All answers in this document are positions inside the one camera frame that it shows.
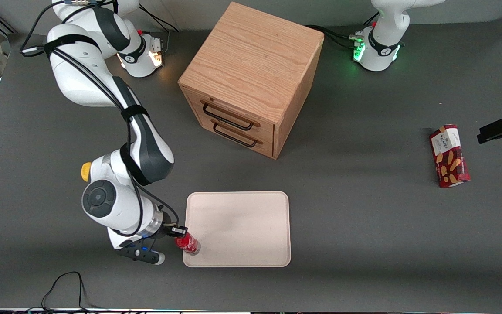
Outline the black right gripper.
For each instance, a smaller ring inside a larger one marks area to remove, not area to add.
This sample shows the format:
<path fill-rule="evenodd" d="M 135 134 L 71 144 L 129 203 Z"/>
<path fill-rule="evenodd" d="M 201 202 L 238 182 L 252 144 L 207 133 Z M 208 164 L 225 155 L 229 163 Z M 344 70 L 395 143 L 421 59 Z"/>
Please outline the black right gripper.
<path fill-rule="evenodd" d="M 178 226 L 176 222 L 167 222 L 162 223 L 159 231 L 157 231 L 157 239 L 164 238 L 170 235 L 172 237 L 185 237 L 187 235 L 188 228 L 185 226 Z"/>

